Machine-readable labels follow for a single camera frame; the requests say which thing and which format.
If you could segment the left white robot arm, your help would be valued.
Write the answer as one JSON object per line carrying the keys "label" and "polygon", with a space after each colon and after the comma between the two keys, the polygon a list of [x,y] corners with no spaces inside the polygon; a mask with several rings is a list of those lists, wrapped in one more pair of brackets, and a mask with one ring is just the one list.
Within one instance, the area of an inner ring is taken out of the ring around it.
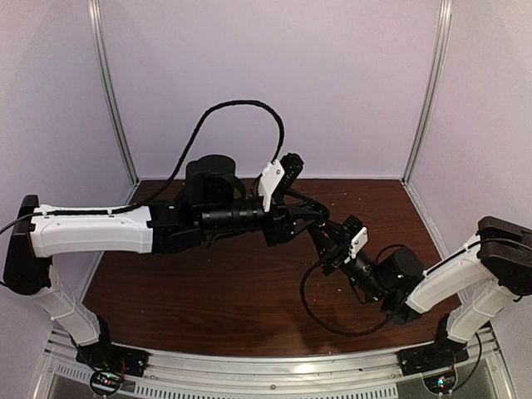
{"label": "left white robot arm", "polygon": [[302,169],[297,154],[286,154],[265,167],[257,193],[248,195],[232,158],[207,155],[186,166],[185,186],[173,199],[129,210],[57,208],[29,195],[13,225],[4,283],[35,298],[78,347],[86,347],[92,361],[111,369],[120,360],[118,348],[110,344],[104,321],[62,283],[53,257],[103,251],[177,254],[255,231],[270,246],[287,243],[329,216],[324,205],[292,190]]}

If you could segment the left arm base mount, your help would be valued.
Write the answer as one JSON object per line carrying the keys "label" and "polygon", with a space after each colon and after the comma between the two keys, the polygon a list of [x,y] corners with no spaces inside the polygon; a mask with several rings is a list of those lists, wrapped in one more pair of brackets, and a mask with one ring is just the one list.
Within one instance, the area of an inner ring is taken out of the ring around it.
{"label": "left arm base mount", "polygon": [[92,370],[88,382],[89,388],[97,397],[107,398],[121,389],[126,382],[126,376],[144,376],[149,353],[141,349],[115,345],[111,342],[107,322],[99,317],[98,323],[100,335],[97,342],[82,346],[72,336],[69,338],[76,349],[76,360]]}

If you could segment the black earbud charging case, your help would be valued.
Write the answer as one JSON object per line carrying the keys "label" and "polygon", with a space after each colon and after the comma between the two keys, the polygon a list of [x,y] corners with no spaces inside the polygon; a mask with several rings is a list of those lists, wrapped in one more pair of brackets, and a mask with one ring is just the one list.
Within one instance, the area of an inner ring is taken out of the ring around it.
{"label": "black earbud charging case", "polygon": [[317,226],[323,227],[326,225],[330,219],[330,210],[328,208],[320,208],[317,210],[319,217],[316,219],[315,224]]}

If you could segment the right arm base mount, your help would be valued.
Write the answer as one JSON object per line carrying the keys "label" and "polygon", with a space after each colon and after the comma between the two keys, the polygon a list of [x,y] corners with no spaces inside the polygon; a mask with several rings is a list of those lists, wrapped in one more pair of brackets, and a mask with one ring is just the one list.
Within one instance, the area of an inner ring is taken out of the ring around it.
{"label": "right arm base mount", "polygon": [[479,333],[474,337],[479,346],[475,364],[469,374],[460,379],[456,371],[456,364],[469,359],[466,350],[467,343],[452,341],[448,338],[446,325],[450,314],[446,314],[437,324],[435,340],[433,343],[402,349],[397,353],[397,359],[403,376],[417,373],[428,373],[423,377],[426,389],[443,397],[458,392],[475,375],[483,354],[483,345]]}

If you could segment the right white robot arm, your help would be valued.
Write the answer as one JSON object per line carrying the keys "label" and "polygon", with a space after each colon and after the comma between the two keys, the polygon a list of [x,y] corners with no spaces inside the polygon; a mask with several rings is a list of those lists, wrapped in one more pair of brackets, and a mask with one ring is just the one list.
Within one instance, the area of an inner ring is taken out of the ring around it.
{"label": "right white robot arm", "polygon": [[367,228],[355,218],[326,222],[308,230],[318,251],[316,266],[329,275],[343,272],[367,303],[380,303],[386,322],[404,324],[473,286],[472,296],[443,319],[443,331],[426,349],[426,360],[445,366],[497,313],[531,294],[531,230],[493,216],[457,251],[426,268],[414,251],[390,245],[385,259],[363,251]]}

